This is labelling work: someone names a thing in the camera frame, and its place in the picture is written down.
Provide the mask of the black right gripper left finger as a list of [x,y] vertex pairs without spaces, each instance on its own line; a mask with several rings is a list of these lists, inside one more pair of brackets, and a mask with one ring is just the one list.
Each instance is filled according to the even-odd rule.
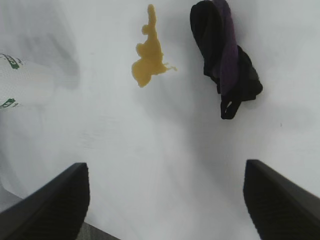
[[0,214],[2,240],[75,240],[90,204],[89,170],[71,165]]

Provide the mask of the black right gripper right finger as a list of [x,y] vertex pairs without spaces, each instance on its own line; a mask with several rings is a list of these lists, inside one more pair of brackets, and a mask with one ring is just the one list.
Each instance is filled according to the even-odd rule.
[[257,159],[245,165],[243,197],[262,240],[318,240],[320,199]]

